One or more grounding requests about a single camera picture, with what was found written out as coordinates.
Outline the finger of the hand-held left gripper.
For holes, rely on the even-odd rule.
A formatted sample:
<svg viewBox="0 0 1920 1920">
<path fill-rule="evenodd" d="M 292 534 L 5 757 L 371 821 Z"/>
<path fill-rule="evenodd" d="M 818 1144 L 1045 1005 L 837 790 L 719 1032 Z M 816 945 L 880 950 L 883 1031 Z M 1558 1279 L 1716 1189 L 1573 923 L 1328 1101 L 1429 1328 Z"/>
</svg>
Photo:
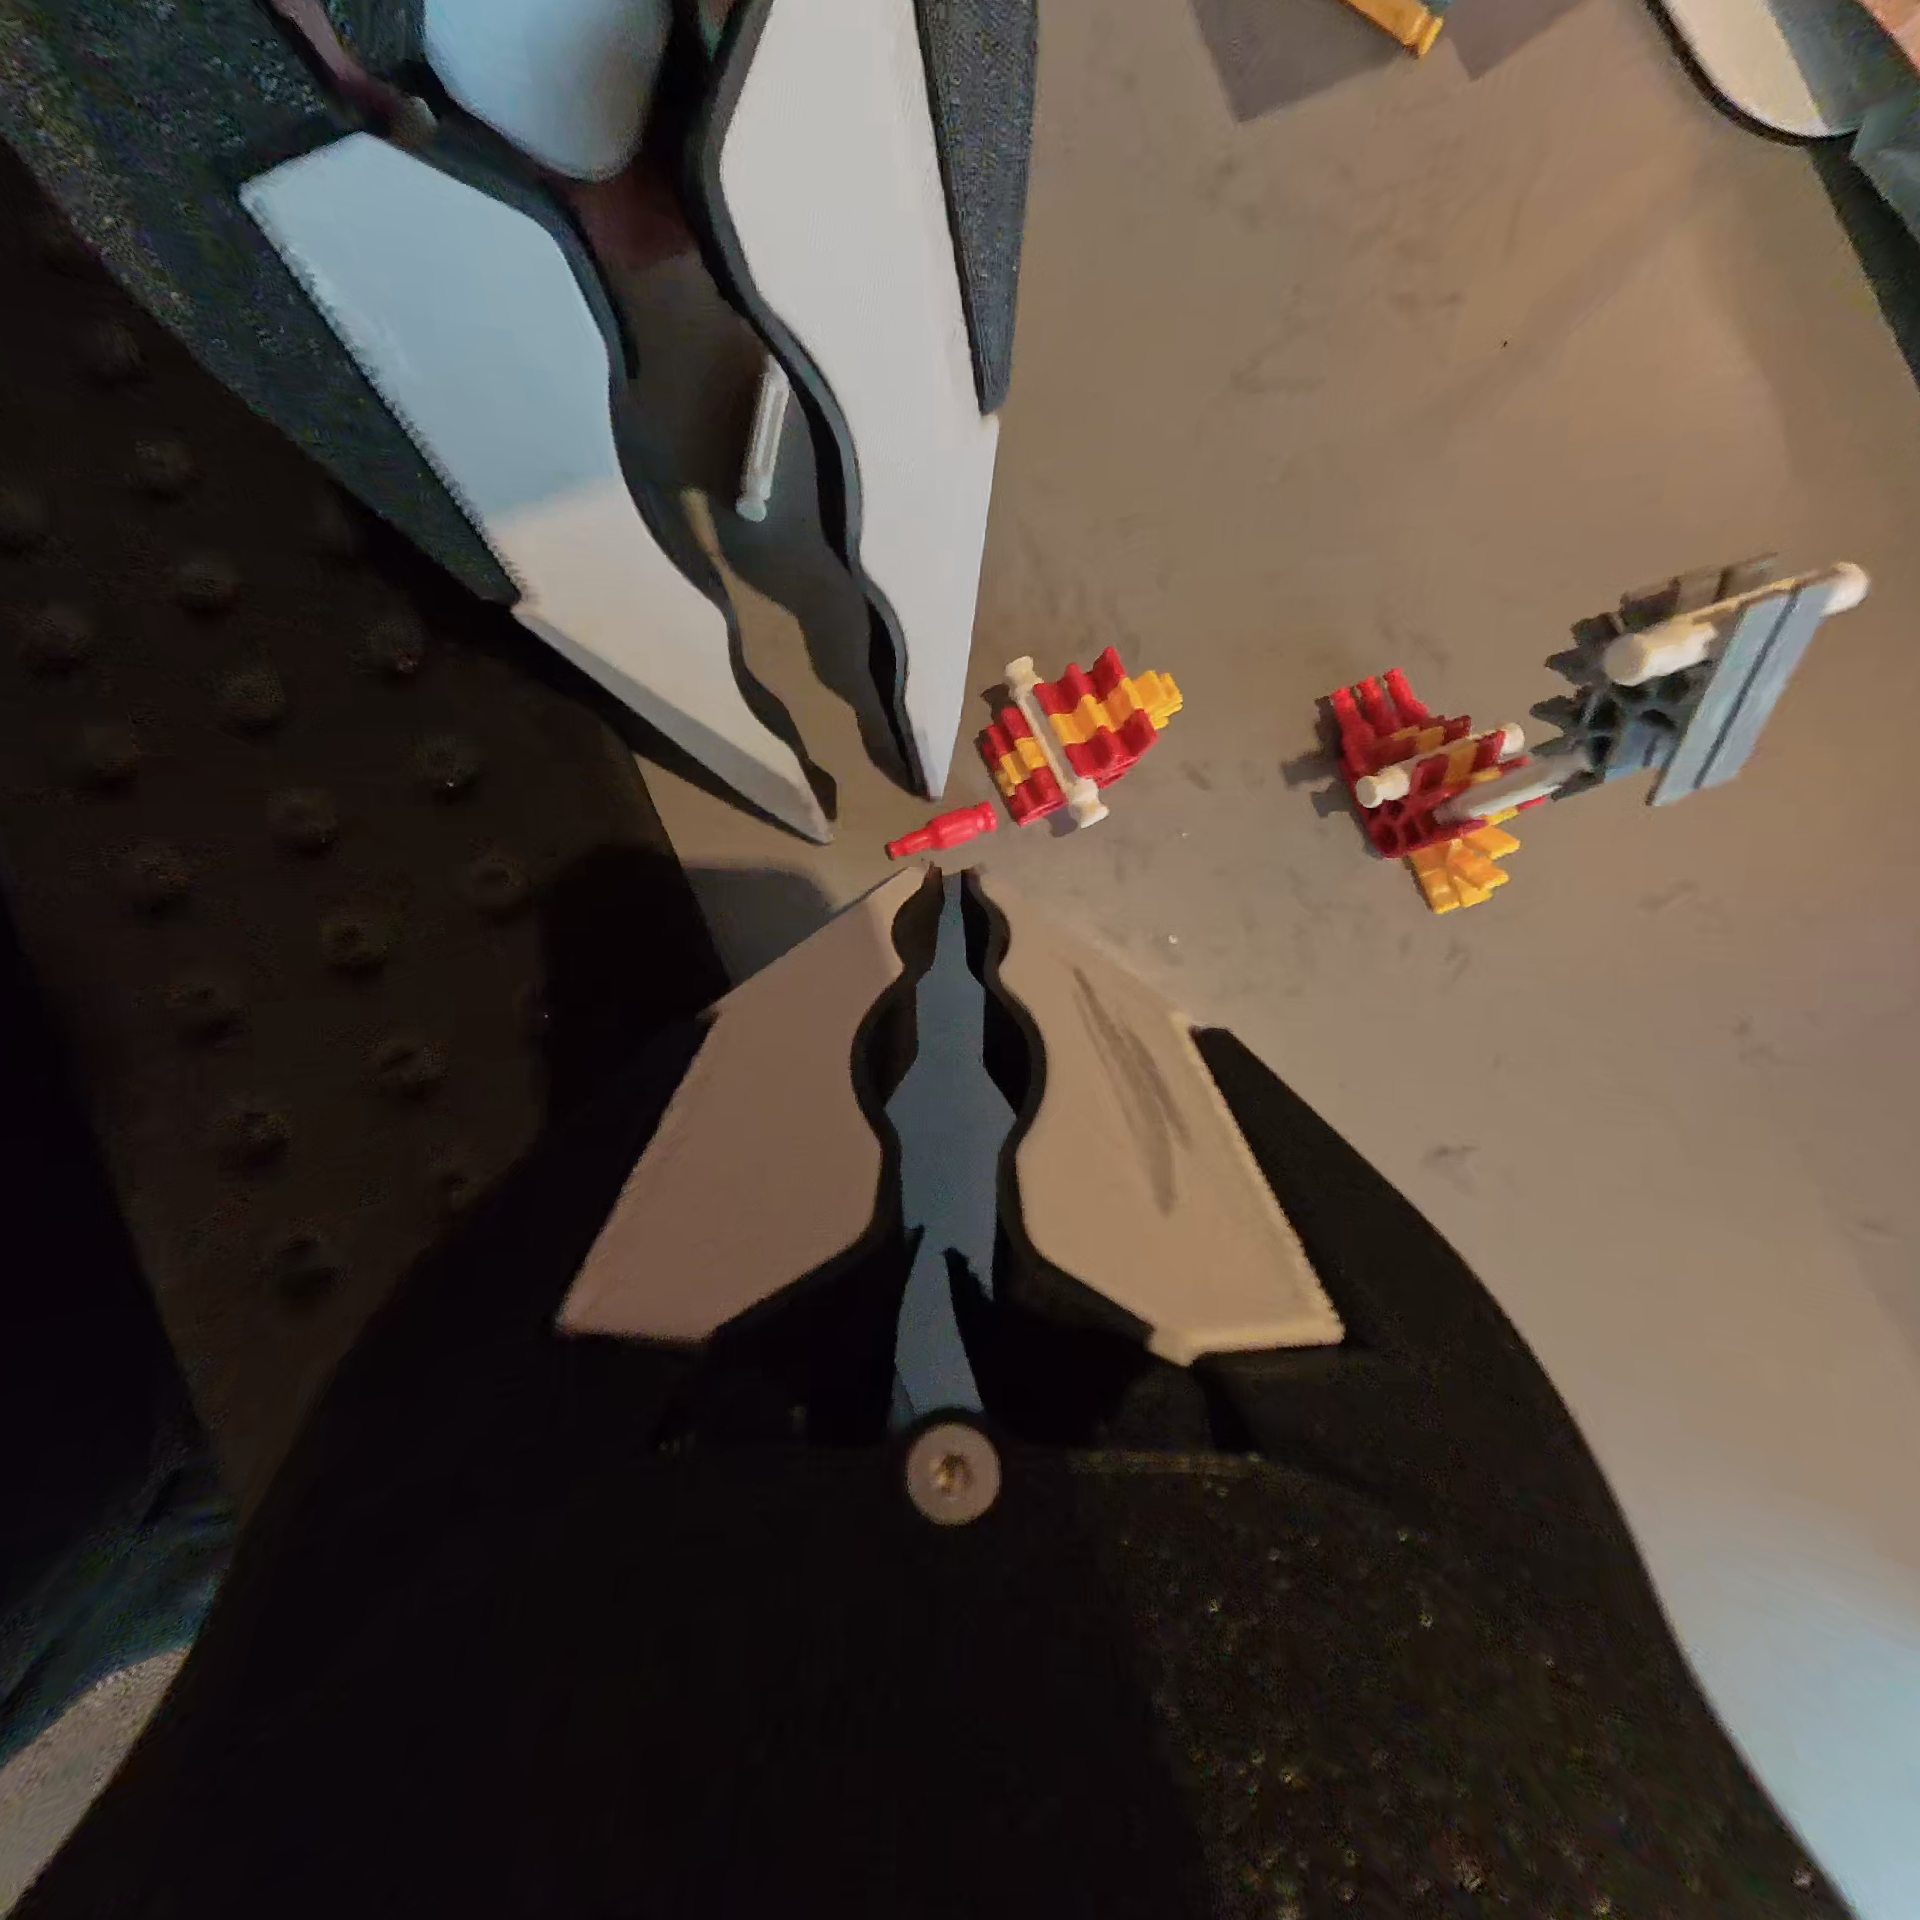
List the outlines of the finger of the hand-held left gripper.
<svg viewBox="0 0 1920 1920">
<path fill-rule="evenodd" d="M 970 689 L 998 420 L 980 408 L 911 4 L 733 4 L 699 128 L 727 292 L 812 437 L 821 526 L 922 796 Z"/>
<path fill-rule="evenodd" d="M 509 576 L 519 623 L 759 813 L 827 844 L 799 747 L 747 687 L 724 588 L 630 485 L 615 342 L 563 240 L 372 132 L 238 199 Z"/>
</svg>

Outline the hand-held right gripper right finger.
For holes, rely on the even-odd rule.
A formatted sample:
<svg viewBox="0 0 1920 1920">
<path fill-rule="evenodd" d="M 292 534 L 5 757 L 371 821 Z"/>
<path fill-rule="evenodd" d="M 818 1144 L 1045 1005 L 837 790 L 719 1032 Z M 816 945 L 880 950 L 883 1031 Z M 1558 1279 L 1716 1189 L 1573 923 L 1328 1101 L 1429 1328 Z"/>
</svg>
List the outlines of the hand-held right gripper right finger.
<svg viewBox="0 0 1920 1920">
<path fill-rule="evenodd" d="M 1189 1014 L 1052 909 L 965 878 L 1007 1279 L 1067 1291 L 1162 1360 L 1314 1352 L 1341 1318 Z"/>
</svg>

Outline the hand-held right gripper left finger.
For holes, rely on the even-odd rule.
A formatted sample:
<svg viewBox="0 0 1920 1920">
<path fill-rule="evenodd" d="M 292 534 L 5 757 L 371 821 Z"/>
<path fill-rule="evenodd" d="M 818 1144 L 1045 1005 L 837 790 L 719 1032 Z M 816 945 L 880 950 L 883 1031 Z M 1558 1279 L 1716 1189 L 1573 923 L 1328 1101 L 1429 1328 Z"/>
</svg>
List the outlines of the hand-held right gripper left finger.
<svg viewBox="0 0 1920 1920">
<path fill-rule="evenodd" d="M 723 997 L 560 1308 L 575 1336 L 709 1339 L 850 1257 L 899 1199 L 934 871 L 901 871 Z"/>
</svg>

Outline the small red toy assembly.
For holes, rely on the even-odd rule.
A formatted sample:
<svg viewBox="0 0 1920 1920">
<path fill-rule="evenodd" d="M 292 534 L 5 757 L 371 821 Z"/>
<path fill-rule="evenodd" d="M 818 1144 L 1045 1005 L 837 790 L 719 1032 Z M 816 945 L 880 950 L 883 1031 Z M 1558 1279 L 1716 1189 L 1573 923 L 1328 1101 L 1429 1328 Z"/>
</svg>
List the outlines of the small red toy assembly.
<svg viewBox="0 0 1920 1920">
<path fill-rule="evenodd" d="M 1498 784 L 1533 766 L 1517 721 L 1478 727 L 1430 709 L 1399 669 L 1335 687 L 1325 739 L 1367 848 L 1399 861 L 1437 917 L 1484 905 L 1519 851 L 1511 821 L 1542 797 Z"/>
</svg>

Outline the short white toy rod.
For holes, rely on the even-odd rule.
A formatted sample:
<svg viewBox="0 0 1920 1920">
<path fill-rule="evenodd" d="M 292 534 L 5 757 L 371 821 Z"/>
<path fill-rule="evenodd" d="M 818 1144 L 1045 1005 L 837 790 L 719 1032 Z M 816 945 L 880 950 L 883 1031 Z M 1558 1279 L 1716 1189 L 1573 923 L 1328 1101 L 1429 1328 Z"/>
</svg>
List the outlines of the short white toy rod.
<svg viewBox="0 0 1920 1920">
<path fill-rule="evenodd" d="M 747 524 L 763 524 L 778 487 L 778 468 L 783 443 L 783 420 L 792 388 L 779 358 L 767 352 L 762 358 L 759 384 L 752 405 L 747 443 L 736 477 L 733 511 Z"/>
<path fill-rule="evenodd" d="M 1039 700 L 1039 673 L 1031 655 L 1007 662 L 1006 685 L 1045 759 L 1052 781 L 1062 792 L 1070 824 L 1085 829 L 1101 822 L 1108 815 L 1107 803 L 1100 796 L 1096 781 L 1071 763 L 1053 715 Z"/>
</svg>

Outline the white document stand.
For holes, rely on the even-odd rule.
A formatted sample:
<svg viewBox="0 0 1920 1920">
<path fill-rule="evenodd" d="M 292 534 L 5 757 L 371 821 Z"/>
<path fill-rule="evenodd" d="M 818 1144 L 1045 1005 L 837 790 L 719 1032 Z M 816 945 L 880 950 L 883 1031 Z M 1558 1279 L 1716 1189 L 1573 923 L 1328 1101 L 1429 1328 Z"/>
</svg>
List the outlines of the white document stand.
<svg viewBox="0 0 1920 1920">
<path fill-rule="evenodd" d="M 1858 132 L 1896 73 L 1880 29 L 1851 3 L 1656 3 L 1710 93 L 1764 135 Z"/>
</svg>

